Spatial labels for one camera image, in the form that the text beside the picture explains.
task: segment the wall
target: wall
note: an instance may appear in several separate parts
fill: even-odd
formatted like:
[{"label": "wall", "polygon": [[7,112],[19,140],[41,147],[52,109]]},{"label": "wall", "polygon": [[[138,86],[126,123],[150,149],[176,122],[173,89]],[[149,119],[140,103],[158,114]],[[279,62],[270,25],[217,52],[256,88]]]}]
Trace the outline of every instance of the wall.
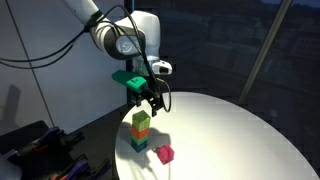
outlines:
[{"label": "wall", "polygon": [[[62,1],[8,2],[30,58],[56,51],[82,30],[83,25]],[[103,12],[116,4],[123,4],[120,0],[95,2]],[[4,2],[1,2],[1,8],[5,10],[1,11],[1,18],[9,21]],[[110,19],[118,20],[121,17],[121,11],[114,11]],[[10,25],[0,30],[1,39],[6,38],[0,42],[1,47],[5,47],[0,54],[2,57],[25,58],[15,29],[12,23]],[[0,68],[1,97],[6,96],[10,84],[18,86],[21,91],[19,109],[11,121],[19,124],[18,127],[38,119],[46,120],[48,125],[52,125],[31,71],[17,71],[3,66]],[[90,35],[84,34],[61,61],[35,70],[54,125],[72,132],[124,105],[126,89],[111,79],[111,74],[118,69],[125,69],[125,62],[114,60],[100,52]],[[3,106],[4,99],[0,100],[0,105]]]}]

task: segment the table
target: table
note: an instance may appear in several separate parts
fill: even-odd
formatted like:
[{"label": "table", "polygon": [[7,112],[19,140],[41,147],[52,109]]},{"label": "table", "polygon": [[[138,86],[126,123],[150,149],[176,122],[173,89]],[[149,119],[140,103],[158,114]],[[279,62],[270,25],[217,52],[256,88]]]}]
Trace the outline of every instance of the table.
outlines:
[{"label": "table", "polygon": [[[170,113],[151,118],[148,147],[130,146],[132,108],[119,127],[115,160],[121,180],[318,180],[304,156],[272,126],[227,101],[188,92],[172,93]],[[162,165],[152,151],[169,143],[174,160]]]}]

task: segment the pink cube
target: pink cube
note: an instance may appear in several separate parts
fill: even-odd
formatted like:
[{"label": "pink cube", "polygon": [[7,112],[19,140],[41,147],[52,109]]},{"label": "pink cube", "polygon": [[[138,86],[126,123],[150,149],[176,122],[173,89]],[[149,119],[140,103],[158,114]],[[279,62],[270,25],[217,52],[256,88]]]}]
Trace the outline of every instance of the pink cube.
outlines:
[{"label": "pink cube", "polygon": [[174,151],[169,144],[165,144],[157,149],[157,155],[163,165],[173,160]]}]

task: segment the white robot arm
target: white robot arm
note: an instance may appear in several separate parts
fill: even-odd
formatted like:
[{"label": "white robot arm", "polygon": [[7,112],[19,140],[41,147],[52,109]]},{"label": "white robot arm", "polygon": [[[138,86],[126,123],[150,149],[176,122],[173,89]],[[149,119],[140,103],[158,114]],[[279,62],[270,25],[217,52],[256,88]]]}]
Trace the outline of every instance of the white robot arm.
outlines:
[{"label": "white robot arm", "polygon": [[[89,21],[96,22],[103,18],[102,12],[92,0],[63,1],[83,25],[87,25]],[[143,39],[147,60],[153,72],[158,75],[171,74],[172,66],[159,58],[160,22],[158,17],[142,11],[134,11],[131,17],[137,25],[140,37]],[[106,21],[110,20],[104,18],[96,27],[90,29],[90,34],[96,46],[114,59],[136,60],[133,62],[133,71],[147,76],[147,72],[144,71],[142,56],[136,47],[126,35]],[[129,18],[116,21],[115,24],[124,29],[136,46],[139,47],[138,39]]]}]

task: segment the green block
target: green block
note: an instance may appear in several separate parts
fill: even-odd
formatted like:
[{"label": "green block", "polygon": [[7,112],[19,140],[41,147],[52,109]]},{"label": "green block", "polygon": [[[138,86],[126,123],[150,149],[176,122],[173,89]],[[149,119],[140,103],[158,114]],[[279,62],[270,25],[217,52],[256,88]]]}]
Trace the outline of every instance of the green block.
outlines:
[{"label": "green block", "polygon": [[151,117],[144,110],[132,115],[132,124],[139,132],[150,127],[150,120]]},{"label": "green block", "polygon": [[148,135],[142,139],[138,139],[135,135],[131,134],[131,140],[134,141],[138,146],[148,140]]}]

